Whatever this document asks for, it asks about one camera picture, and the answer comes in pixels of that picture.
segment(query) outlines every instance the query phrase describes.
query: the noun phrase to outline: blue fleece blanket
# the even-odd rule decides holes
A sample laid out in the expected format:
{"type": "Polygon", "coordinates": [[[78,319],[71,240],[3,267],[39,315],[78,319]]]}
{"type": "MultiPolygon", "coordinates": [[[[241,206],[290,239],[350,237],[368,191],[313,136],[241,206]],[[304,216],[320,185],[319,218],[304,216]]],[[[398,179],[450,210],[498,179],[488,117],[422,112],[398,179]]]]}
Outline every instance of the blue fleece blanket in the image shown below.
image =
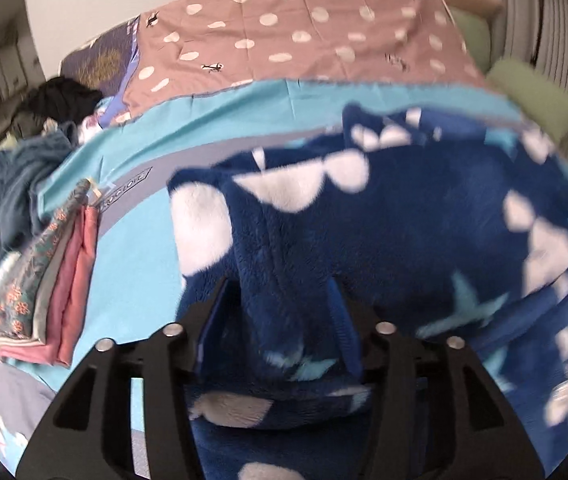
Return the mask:
{"type": "Polygon", "coordinates": [[[547,471],[566,456],[568,173],[537,127],[350,105],[343,134],[168,187],[177,319],[221,276],[242,291],[190,392],[207,479],[354,478],[370,399],[333,276],[403,333],[463,336],[547,471]]]}

